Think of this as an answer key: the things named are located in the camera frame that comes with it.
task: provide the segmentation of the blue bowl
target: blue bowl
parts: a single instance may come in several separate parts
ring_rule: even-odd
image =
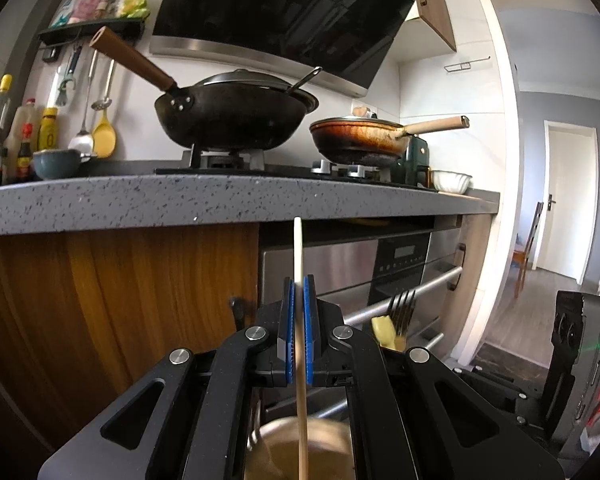
[[[79,150],[42,150],[33,154],[33,169],[43,180],[74,176],[80,167]]]

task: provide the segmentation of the yellow bottle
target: yellow bottle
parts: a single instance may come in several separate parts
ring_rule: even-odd
[[[38,149],[50,150],[58,147],[57,108],[45,108],[38,131]]]

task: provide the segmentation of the wooden skewer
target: wooden skewer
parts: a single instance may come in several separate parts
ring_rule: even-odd
[[[309,478],[309,450],[306,429],[306,369],[304,354],[304,306],[302,288],[302,221],[294,218],[294,282],[296,314],[294,316],[294,356],[296,358],[296,411],[298,412],[298,480]]]

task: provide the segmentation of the metal screw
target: metal screw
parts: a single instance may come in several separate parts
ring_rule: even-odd
[[[414,363],[426,363],[429,360],[429,352],[424,348],[414,348],[409,352],[409,357]]]
[[[333,336],[336,339],[349,339],[353,335],[353,329],[347,325],[340,325],[333,329]]]
[[[169,354],[169,361],[174,365],[181,365],[186,363],[189,360],[189,357],[191,357],[191,354],[188,350],[178,348]]]
[[[267,329],[263,326],[250,326],[244,335],[251,341],[257,341],[267,335]]]

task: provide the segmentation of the white bowl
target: white bowl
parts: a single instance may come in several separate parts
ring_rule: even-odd
[[[431,176],[433,178],[433,186],[438,191],[456,193],[458,195],[464,194],[471,180],[471,175],[454,173],[453,171],[433,170],[431,171]]]

